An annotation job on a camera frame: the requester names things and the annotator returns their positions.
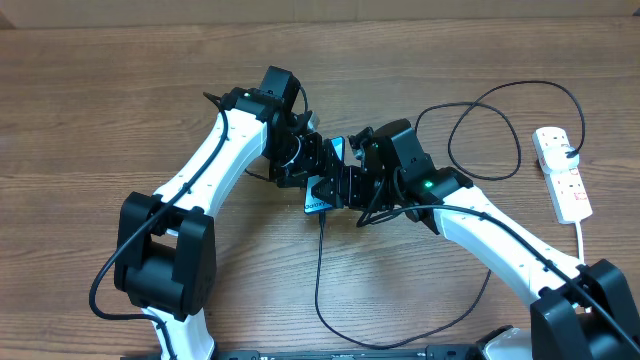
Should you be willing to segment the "blue Galaxy smartphone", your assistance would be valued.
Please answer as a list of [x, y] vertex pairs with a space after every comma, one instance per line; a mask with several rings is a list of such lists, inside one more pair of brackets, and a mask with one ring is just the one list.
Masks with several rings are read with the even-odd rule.
[[312, 176], [307, 180], [304, 213], [313, 215], [343, 207], [339, 195], [339, 175], [344, 167], [345, 139], [335, 137], [327, 140], [326, 168], [323, 175]]

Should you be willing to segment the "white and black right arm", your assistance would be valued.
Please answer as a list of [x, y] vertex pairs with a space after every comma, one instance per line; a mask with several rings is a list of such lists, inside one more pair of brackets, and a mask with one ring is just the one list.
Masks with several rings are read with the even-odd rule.
[[549, 246], [501, 212], [455, 168], [438, 169], [406, 119], [349, 139], [358, 166], [332, 144], [308, 187], [334, 208], [359, 209], [364, 227], [406, 215], [465, 248], [528, 308], [531, 325], [481, 341], [477, 359], [636, 359], [639, 314], [622, 272], [587, 265]]

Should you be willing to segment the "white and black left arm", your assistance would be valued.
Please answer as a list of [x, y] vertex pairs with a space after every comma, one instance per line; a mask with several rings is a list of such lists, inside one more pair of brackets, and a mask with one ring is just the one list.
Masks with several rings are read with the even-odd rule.
[[317, 209], [341, 205], [344, 152], [317, 133], [314, 112], [294, 113], [305, 95], [292, 72], [274, 66], [256, 88], [209, 95], [219, 113], [204, 142], [153, 194], [133, 192], [123, 203], [114, 283], [154, 325], [160, 358], [215, 355], [204, 315], [217, 271], [214, 220], [255, 159], [268, 159], [270, 182], [305, 189]]

